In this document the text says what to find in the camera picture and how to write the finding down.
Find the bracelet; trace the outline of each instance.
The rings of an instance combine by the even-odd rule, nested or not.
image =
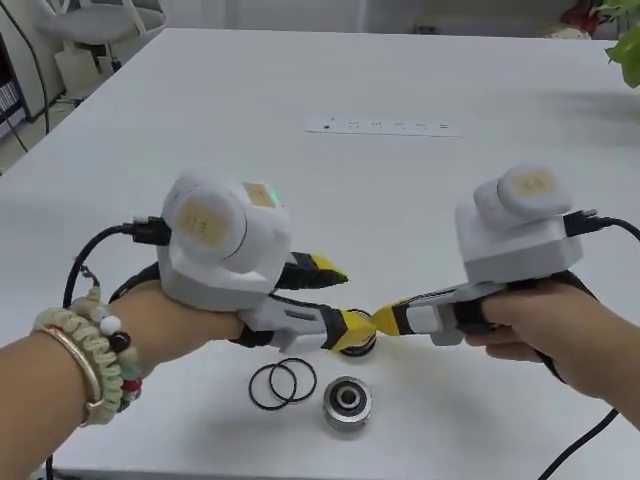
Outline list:
[[[89,312],[89,317],[109,341],[111,350],[116,354],[118,365],[120,365],[123,382],[118,412],[122,412],[142,395],[142,370],[138,351],[131,344],[129,334],[122,331],[120,319],[111,315],[108,305],[99,304]]]
[[[109,342],[86,319],[61,308],[50,308],[36,317],[33,331],[57,340],[82,369],[91,395],[85,404],[81,426],[105,425],[118,413],[122,377]]]
[[[89,381],[89,387],[91,388],[91,400],[85,403],[85,416],[81,426],[88,425],[91,421],[95,421],[97,416],[96,412],[102,408],[104,398],[102,397],[100,381],[98,380],[98,376],[96,375],[93,366],[87,360],[87,357],[84,356],[84,353],[82,353],[82,351],[76,347],[76,345],[57,327],[41,327],[36,331],[46,333],[57,340],[58,343],[61,343],[82,369],[82,373]]]
[[[99,287],[70,310],[48,309],[36,318],[33,330],[57,340],[82,369],[90,393],[81,426],[109,423],[142,394],[138,352],[121,328],[100,303]]]
[[[100,302],[100,287],[93,286],[86,297],[71,304],[71,310],[90,321],[109,341],[120,366],[122,398],[118,412],[127,409],[131,402],[142,395],[142,371],[138,351],[131,344],[131,337],[122,331],[122,322],[111,314],[109,306]]]

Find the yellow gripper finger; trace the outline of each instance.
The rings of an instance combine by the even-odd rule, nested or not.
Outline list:
[[[320,255],[292,252],[276,288],[283,290],[318,289],[349,281],[329,260]]]
[[[412,299],[400,300],[399,302],[382,307],[371,316],[371,322],[373,322],[376,328],[382,333],[394,337],[414,333],[407,319],[407,307],[411,303],[411,300]]]
[[[376,327],[370,319],[357,312],[339,310],[340,322],[332,322],[327,331],[327,342],[323,348],[339,352],[354,345],[361,345],[376,334]]]

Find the red bead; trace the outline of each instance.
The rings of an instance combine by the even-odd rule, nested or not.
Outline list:
[[[142,379],[136,378],[135,380],[125,380],[122,383],[122,390],[125,392],[137,392],[142,388]]]

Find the yellow finger tip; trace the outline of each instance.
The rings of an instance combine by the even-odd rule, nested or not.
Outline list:
[[[394,337],[400,335],[400,330],[398,329],[398,324],[393,314],[393,308],[391,305],[383,307],[376,313],[374,313],[371,316],[371,322],[376,327],[376,329],[386,335],[391,335]]]

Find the green plant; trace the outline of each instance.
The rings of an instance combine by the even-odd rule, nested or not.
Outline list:
[[[614,16],[640,14],[640,0],[605,0],[598,10],[605,10]],[[622,77],[627,85],[640,85],[640,25],[629,28],[613,47],[606,50],[612,62],[620,64]]]

